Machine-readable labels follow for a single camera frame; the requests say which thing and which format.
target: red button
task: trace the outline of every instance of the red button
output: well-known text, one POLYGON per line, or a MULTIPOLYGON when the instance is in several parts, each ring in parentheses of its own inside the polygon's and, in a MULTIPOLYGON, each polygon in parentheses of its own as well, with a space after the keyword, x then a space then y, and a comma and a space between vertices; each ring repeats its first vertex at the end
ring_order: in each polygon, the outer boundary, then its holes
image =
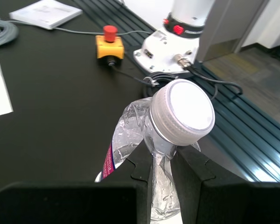
POLYGON ((183 29, 181 26, 176 25, 176 26, 173 27, 173 31, 174 31, 177 35, 180 35, 180 34, 183 33, 184 29, 183 29))
POLYGON ((117 28, 115 26, 104 26, 104 36, 105 41, 114 42, 117 33, 117 28))

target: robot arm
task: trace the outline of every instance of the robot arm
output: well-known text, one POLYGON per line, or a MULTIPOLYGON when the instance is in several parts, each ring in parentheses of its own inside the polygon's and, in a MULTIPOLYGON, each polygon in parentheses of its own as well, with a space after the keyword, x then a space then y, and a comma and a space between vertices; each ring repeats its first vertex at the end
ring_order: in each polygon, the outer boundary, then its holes
POLYGON ((182 55, 194 63, 199 37, 215 0, 175 0, 163 27, 145 39, 134 51, 135 60, 147 71, 181 72, 174 56, 182 55))

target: white wall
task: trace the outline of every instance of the white wall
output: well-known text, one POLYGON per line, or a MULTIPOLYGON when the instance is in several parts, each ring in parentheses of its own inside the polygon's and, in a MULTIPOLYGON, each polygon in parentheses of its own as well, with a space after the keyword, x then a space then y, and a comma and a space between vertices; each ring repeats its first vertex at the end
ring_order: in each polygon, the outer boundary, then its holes
POLYGON ((269 1, 243 47, 253 43, 259 43, 266 48, 280 45, 280 0, 269 1))
POLYGON ((174 0, 124 0, 126 6, 158 29, 171 12, 174 0))

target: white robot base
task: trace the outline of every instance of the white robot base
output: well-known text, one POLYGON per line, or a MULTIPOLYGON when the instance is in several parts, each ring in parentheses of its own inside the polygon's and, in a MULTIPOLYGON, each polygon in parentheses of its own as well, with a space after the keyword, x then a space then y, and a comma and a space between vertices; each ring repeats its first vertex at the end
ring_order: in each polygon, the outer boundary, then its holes
POLYGON ((148 72, 180 73, 184 70, 174 60, 181 54, 194 63, 199 48, 199 38, 188 39, 160 28, 143 42, 142 48, 134 51, 135 61, 148 72))

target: bottle label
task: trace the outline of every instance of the bottle label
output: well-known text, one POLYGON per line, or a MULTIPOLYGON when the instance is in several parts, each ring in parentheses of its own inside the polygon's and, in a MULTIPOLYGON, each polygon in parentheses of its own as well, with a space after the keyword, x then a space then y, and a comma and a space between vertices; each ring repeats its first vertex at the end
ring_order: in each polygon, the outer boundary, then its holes
POLYGON ((108 152, 106 155, 106 159, 104 162, 102 174, 101 174, 101 180, 105 179, 108 175, 110 175, 115 170, 115 165, 113 161, 113 150, 112 150, 112 143, 110 144, 108 148, 108 152))

